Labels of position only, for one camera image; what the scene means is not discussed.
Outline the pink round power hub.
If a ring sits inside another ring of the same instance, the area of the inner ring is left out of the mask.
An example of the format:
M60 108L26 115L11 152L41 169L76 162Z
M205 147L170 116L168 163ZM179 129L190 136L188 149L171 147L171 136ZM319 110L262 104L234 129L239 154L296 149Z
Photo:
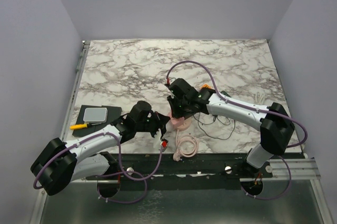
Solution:
M183 125L181 125L180 127L174 128L174 129L179 130L179 131L184 131L190 127L191 123L192 123L191 119L186 119Z

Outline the green cube socket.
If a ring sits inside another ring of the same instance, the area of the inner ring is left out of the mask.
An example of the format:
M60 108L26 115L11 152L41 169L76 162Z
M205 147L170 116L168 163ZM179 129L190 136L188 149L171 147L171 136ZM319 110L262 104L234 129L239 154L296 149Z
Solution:
M225 95L225 96L231 97L231 96L230 96L227 92L225 92L225 91L221 91L220 93L223 94L223 95Z

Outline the pink cube socket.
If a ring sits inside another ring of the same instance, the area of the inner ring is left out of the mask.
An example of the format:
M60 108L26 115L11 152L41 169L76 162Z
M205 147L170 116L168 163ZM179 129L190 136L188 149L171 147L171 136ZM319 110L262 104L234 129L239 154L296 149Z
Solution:
M184 117L174 118L172 115L172 111L168 115L170 117L170 122L172 123L174 128L180 127L181 125L184 124L184 121L185 121Z

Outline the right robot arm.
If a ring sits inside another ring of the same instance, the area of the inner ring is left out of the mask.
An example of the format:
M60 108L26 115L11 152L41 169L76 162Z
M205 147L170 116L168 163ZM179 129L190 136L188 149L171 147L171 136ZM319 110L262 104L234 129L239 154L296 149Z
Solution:
M249 151L242 163L247 177L254 177L274 155L283 155L294 133L295 126L288 119L284 107L249 104L235 100L215 90L203 87L199 91L182 78L165 85L171 95L167 101L174 118L188 119L197 113L225 116L244 123L260 132L260 143Z

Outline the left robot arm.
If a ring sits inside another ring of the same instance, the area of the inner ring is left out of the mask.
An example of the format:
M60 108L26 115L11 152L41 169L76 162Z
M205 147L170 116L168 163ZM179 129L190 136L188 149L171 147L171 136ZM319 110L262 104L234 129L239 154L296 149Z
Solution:
M75 167L86 158L122 144L138 132L163 136L169 122L169 116L154 112L149 103L139 101L128 114L74 143L52 139L31 166L35 176L33 188L45 189L49 195L57 194L70 183Z

